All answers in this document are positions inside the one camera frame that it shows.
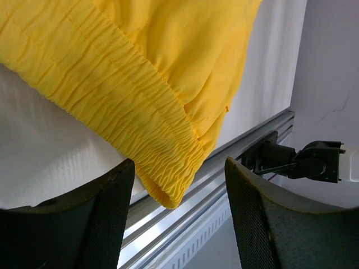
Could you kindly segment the yellow shorts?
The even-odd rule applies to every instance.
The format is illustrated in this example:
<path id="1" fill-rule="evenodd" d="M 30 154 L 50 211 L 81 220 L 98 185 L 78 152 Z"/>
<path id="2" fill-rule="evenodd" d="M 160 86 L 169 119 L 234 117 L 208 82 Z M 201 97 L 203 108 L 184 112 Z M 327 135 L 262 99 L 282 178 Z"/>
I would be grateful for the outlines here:
<path id="1" fill-rule="evenodd" d="M 1 63 L 176 208 L 215 149 L 260 1 L 2 1 Z"/>

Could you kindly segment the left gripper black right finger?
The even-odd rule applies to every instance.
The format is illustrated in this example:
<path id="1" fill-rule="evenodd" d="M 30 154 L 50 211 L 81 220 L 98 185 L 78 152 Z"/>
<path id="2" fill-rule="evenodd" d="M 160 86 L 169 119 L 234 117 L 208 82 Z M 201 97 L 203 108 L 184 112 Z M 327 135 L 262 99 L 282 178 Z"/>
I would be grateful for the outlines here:
<path id="1" fill-rule="evenodd" d="M 358 267 L 358 208 L 302 197 L 232 158 L 225 183 L 242 268 Z"/>

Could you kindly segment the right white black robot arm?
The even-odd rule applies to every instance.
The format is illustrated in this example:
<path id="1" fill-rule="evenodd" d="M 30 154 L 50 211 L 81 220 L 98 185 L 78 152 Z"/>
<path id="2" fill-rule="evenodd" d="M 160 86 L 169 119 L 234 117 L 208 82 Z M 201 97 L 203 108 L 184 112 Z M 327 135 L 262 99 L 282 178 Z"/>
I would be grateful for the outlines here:
<path id="1" fill-rule="evenodd" d="M 338 141 L 314 141 L 293 159 L 288 178 L 320 182 L 358 183 L 358 146 Z"/>

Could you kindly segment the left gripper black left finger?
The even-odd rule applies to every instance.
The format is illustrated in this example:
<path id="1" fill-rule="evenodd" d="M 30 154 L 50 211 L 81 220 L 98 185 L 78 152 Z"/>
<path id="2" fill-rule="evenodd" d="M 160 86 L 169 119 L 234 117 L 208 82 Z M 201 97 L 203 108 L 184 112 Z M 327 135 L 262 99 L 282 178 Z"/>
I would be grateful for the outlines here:
<path id="1" fill-rule="evenodd" d="M 1 267 L 116 268 L 134 177 L 127 159 L 37 206 L 1 210 Z"/>

